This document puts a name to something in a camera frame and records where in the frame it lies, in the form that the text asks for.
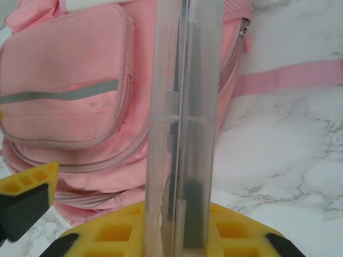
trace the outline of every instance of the pink strap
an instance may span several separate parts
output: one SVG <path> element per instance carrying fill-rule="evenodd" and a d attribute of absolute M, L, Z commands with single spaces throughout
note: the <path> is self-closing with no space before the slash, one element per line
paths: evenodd
<path fill-rule="evenodd" d="M 311 85 L 343 85 L 343 59 L 302 63 L 242 75 L 238 78 L 233 97 Z"/>

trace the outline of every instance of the zipper pull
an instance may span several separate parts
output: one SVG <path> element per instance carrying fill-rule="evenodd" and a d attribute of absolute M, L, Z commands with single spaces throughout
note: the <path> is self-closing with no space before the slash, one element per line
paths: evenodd
<path fill-rule="evenodd" d="M 241 28 L 241 31 L 240 31 L 241 38 L 243 38 L 247 34 L 248 27 L 249 27 L 249 24 L 250 24 L 250 20 L 248 20 L 248 19 L 243 19 L 243 21 L 244 21 L 244 24 L 243 24 L 243 26 Z"/>

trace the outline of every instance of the marble surface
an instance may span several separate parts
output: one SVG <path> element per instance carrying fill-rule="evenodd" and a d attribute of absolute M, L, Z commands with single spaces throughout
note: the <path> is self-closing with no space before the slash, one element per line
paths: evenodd
<path fill-rule="evenodd" d="M 242 73 L 342 58 L 342 13 L 341 0 L 255 0 Z M 326 85 L 233 99 L 215 149 L 212 201 L 279 230 L 307 257 L 341 257 L 342 99 L 343 88 Z M 2 162 L 0 174 L 9 174 Z M 51 209 L 0 256 L 39 256 L 67 228 Z"/>

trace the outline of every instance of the clear plastic tube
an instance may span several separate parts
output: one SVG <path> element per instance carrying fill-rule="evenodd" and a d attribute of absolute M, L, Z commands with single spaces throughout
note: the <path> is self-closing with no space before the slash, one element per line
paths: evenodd
<path fill-rule="evenodd" d="M 159 0 L 145 256 L 206 256 L 224 0 Z"/>

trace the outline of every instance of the gray reflective stripe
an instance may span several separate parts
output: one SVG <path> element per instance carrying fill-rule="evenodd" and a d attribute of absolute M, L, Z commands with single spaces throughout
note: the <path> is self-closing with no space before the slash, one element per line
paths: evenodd
<path fill-rule="evenodd" d="M 109 91 L 115 91 L 118 89 L 118 80 L 107 81 L 94 86 L 71 90 L 61 93 L 49 93 L 49 92 L 26 92 L 13 95 L 7 95 L 0 97 L 0 104 L 15 103 L 36 99 L 55 99 L 62 101 L 72 101 L 82 98 L 87 98 L 94 95 L 100 95 Z"/>

